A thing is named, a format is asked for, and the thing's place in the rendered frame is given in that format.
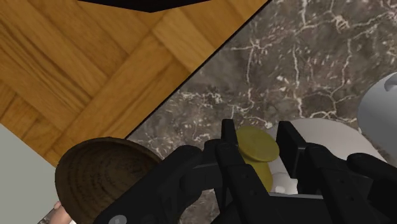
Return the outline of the dark brown wooden bowl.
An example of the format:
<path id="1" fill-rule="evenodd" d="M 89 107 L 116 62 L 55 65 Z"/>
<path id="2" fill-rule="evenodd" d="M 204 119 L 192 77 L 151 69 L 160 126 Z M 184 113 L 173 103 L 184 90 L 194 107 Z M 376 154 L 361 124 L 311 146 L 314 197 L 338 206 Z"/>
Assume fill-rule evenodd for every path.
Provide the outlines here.
<path id="1" fill-rule="evenodd" d="M 58 198 L 76 224 L 93 224 L 105 208 L 161 161 L 151 150 L 126 139 L 83 141 L 68 149 L 58 162 Z"/>

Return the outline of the pale grey rounded vessel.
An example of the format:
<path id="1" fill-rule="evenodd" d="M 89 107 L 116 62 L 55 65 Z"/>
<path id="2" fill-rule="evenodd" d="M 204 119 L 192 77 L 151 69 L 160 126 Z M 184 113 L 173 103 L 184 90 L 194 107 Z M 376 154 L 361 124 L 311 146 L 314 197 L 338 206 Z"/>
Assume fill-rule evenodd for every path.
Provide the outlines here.
<path id="1" fill-rule="evenodd" d="M 371 141 L 397 158 L 397 72 L 368 89 L 358 106 L 357 119 Z"/>

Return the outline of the yellow mushroom-shaped object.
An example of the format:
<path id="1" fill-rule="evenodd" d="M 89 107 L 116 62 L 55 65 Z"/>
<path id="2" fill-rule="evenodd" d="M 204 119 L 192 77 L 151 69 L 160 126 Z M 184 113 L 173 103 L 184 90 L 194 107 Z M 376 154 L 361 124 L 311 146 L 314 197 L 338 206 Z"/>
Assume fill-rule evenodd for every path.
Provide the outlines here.
<path id="1" fill-rule="evenodd" d="M 271 135 L 252 126 L 236 130 L 239 152 L 245 163 L 251 165 L 265 189 L 272 189 L 273 177 L 268 165 L 279 156 L 279 147 Z"/>

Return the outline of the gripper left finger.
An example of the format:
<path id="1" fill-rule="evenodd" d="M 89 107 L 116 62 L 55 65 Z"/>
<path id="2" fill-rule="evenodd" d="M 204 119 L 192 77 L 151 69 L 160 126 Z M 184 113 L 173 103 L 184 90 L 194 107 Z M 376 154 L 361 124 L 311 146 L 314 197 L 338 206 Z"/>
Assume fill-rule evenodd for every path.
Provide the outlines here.
<path id="1" fill-rule="evenodd" d="M 184 145 L 103 210 L 93 224 L 178 224 L 203 191 L 213 189 L 219 215 L 211 224 L 279 221 L 270 195 L 239 152 L 233 120 L 204 149 Z"/>

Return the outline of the white plate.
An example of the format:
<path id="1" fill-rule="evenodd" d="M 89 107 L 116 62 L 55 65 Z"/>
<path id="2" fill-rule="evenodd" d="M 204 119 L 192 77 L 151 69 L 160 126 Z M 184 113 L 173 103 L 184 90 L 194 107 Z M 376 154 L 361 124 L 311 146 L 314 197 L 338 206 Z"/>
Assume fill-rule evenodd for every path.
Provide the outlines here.
<path id="1" fill-rule="evenodd" d="M 346 159 L 352 153 L 366 153 L 384 160 L 384 157 L 356 129 L 324 118 L 301 118 L 292 120 L 294 128 L 309 143 L 321 144 L 335 156 Z M 272 173 L 274 193 L 297 194 L 296 179 L 290 178 L 281 158 L 268 163 Z"/>

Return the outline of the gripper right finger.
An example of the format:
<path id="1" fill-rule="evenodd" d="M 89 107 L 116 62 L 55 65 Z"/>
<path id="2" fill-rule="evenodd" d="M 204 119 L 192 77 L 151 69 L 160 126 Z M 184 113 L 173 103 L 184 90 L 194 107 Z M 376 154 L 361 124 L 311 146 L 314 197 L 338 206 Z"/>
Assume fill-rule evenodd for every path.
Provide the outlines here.
<path id="1" fill-rule="evenodd" d="M 334 224 L 397 224 L 397 167 L 361 152 L 338 158 L 289 121 L 278 123 L 276 142 L 298 192 L 321 193 Z"/>

